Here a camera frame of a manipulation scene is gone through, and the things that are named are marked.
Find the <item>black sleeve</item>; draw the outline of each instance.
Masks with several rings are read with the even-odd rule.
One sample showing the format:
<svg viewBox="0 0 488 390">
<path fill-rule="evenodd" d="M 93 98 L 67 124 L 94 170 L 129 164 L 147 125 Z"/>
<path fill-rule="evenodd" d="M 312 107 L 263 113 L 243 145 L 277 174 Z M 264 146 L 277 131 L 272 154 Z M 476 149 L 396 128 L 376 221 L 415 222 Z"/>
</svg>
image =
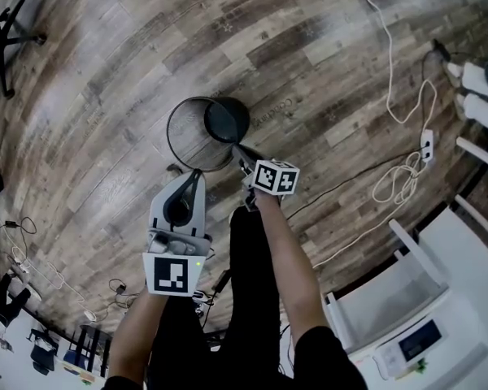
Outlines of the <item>black sleeve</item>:
<svg viewBox="0 0 488 390">
<path fill-rule="evenodd" d="M 102 390 L 142 390 L 139 384 L 125 377 L 109 377 Z"/>
<path fill-rule="evenodd" d="M 367 388 L 333 332 L 328 327 L 314 327 L 302 335 L 294 349 L 294 381 L 304 387 L 321 385 L 325 377 L 340 388 Z"/>
</svg>

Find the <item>display screen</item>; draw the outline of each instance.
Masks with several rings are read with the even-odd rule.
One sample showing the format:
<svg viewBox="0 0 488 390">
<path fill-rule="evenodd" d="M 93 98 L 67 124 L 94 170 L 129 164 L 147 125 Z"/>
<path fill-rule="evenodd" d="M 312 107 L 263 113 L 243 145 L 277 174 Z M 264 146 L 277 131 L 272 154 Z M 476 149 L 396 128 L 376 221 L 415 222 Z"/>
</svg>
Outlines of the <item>display screen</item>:
<svg viewBox="0 0 488 390">
<path fill-rule="evenodd" d="M 440 339 L 441 332 L 439 332 L 435 322 L 430 321 L 404 340 L 401 340 L 399 347 L 403 352 L 405 360 L 409 362 Z"/>
</svg>

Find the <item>chair wheel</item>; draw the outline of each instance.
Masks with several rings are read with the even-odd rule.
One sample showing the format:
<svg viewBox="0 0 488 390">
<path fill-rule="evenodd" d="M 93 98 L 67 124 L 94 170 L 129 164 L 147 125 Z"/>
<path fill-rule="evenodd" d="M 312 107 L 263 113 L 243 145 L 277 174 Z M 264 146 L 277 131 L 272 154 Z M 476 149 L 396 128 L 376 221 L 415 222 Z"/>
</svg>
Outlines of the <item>chair wheel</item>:
<svg viewBox="0 0 488 390">
<path fill-rule="evenodd" d="M 6 98 L 6 100 L 11 100 L 15 96 L 15 90 L 9 89 L 3 95 Z"/>
<path fill-rule="evenodd" d="M 34 43 L 36 43 L 38 46 L 44 46 L 46 42 L 47 42 L 47 35 L 45 33 L 40 33 L 34 39 Z"/>
</svg>

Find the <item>electronic device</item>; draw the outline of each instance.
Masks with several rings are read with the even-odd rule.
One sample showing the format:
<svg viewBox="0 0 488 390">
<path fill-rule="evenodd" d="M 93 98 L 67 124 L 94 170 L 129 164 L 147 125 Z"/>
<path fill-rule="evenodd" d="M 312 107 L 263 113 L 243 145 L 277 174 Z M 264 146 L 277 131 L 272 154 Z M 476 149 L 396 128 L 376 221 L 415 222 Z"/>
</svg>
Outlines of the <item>electronic device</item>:
<svg viewBox="0 0 488 390">
<path fill-rule="evenodd" d="M 256 210 L 255 188 L 273 195 L 294 192 L 299 169 L 286 162 L 264 160 L 242 145 L 233 145 L 233 156 L 244 173 L 244 205 Z M 143 254 L 148 292 L 191 297 L 210 252 L 211 237 L 205 233 L 206 180 L 199 169 L 178 176 L 150 206 L 148 250 Z M 229 280 L 229 273 L 220 290 Z"/>
<path fill-rule="evenodd" d="M 384 375 L 398 377 L 446 338 L 442 324 L 427 316 L 377 347 L 374 358 Z"/>
</svg>

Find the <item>chair leg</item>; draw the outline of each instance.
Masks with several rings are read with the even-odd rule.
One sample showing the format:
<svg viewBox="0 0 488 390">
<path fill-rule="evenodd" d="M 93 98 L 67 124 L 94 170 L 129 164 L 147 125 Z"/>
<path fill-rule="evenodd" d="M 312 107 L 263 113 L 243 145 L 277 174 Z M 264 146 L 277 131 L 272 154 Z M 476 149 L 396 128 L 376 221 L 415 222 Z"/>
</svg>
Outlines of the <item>chair leg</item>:
<svg viewBox="0 0 488 390">
<path fill-rule="evenodd" d="M 4 33 L 3 36 L 7 36 L 9 31 L 11 30 L 11 27 L 12 27 L 13 23 L 15 22 L 16 16 L 18 15 L 18 13 L 20 13 L 20 9 L 24 5 L 25 1 L 26 0 L 20 0 L 18 2 L 18 4 L 16 4 L 15 8 L 13 9 L 13 11 L 9 15 L 9 17 L 7 18 L 7 22 L 2 29 L 2 32 Z"/>
<path fill-rule="evenodd" d="M 14 89 L 7 89 L 6 66 L 3 59 L 3 49 L 0 50 L 0 85 L 2 86 L 2 92 L 5 98 L 11 99 L 15 96 Z"/>
<path fill-rule="evenodd" d="M 25 30 L 24 27 L 20 23 L 18 23 L 17 20 L 13 22 L 13 28 L 20 36 L 28 35 L 28 31 Z"/>
<path fill-rule="evenodd" d="M 16 45 L 18 43 L 23 43 L 26 41 L 37 41 L 37 39 L 38 39 L 38 35 L 12 37 L 11 39 L 6 40 L 6 46 Z"/>
</svg>

